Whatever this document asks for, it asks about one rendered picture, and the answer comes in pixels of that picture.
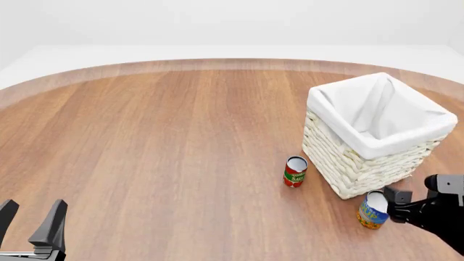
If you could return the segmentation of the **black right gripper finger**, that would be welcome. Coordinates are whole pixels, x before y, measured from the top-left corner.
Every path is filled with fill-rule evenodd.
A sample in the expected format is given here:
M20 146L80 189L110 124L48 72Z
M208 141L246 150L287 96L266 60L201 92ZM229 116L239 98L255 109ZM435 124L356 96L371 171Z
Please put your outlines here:
M409 204L412 201L411 191L400 191L391 186L384 187L384 196L389 204Z
M397 204L390 202L387 208L387 214L395 223L417 223L417 204Z

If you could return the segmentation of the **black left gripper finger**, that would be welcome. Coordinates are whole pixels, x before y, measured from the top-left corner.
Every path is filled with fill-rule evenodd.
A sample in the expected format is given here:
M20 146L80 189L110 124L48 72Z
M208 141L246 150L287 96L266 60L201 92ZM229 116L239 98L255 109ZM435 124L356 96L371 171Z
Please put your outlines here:
M0 206L0 240L4 239L8 227L13 221L18 209L19 204L13 199L7 199Z
M28 239L34 246L34 252L65 252L65 218L68 204L58 199L52 205L48 215L39 228Z

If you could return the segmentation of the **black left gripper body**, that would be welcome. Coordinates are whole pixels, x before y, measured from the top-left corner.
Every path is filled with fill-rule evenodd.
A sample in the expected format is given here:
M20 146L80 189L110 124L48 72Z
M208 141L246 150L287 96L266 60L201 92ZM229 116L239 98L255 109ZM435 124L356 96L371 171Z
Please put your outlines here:
M0 261L65 261L66 247L39 246L32 252L0 252Z

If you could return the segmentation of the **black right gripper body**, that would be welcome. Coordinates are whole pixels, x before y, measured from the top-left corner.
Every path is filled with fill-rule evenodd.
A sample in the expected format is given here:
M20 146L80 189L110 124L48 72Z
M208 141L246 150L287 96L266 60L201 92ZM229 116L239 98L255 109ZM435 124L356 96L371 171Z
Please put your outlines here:
M458 195L438 195L416 202L412 224L438 236L464 256L464 204Z

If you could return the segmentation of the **blue alphabet soup can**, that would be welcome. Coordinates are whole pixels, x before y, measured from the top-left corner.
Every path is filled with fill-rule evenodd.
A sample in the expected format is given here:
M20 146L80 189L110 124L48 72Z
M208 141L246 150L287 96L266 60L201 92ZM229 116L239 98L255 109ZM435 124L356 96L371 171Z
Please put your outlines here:
M357 219L366 228L378 230L389 219L387 209L383 191L370 191L358 208Z

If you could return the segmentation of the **white wicker basket, cloth lining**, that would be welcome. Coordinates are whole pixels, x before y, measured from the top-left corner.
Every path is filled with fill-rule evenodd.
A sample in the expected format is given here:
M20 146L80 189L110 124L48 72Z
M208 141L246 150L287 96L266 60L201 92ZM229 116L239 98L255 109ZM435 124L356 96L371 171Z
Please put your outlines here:
M409 177L457 122L407 84L373 73L309 90L302 149L350 199Z

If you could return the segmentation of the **red tomato sauce can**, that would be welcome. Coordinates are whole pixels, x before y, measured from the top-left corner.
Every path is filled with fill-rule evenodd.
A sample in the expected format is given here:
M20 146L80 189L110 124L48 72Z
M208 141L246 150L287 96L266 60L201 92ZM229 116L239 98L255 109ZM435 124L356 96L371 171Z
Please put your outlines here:
M307 167L307 160L301 156L288 158L283 173L284 184L293 189L300 187L304 182Z

